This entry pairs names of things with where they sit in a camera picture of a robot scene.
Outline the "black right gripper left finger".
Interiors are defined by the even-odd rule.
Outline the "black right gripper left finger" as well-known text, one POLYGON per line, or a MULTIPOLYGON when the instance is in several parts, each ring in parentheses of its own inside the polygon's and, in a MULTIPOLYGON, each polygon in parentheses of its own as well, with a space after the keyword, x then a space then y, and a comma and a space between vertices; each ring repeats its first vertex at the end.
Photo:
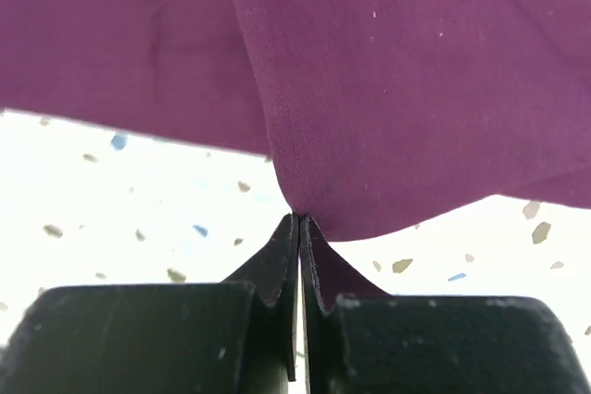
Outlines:
POLYGON ((218 283, 53 288, 1 357, 3 394, 285 393, 296 378, 298 218, 218 283))

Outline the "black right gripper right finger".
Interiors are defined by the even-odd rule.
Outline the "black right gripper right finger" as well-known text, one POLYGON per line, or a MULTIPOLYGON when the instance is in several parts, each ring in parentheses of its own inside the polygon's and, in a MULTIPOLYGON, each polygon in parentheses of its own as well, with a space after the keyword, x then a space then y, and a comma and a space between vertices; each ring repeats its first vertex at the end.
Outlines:
POLYGON ((513 296, 393 296, 300 221, 311 393, 586 393, 559 319, 513 296))

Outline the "purple surgical cloth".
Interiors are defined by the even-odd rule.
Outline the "purple surgical cloth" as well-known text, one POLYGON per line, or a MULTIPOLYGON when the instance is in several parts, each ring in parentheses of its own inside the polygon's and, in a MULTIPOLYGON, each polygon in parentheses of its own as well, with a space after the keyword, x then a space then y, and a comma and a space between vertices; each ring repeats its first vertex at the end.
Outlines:
POLYGON ((1 0, 1 103, 270 155, 333 241, 590 205, 590 0, 1 0))

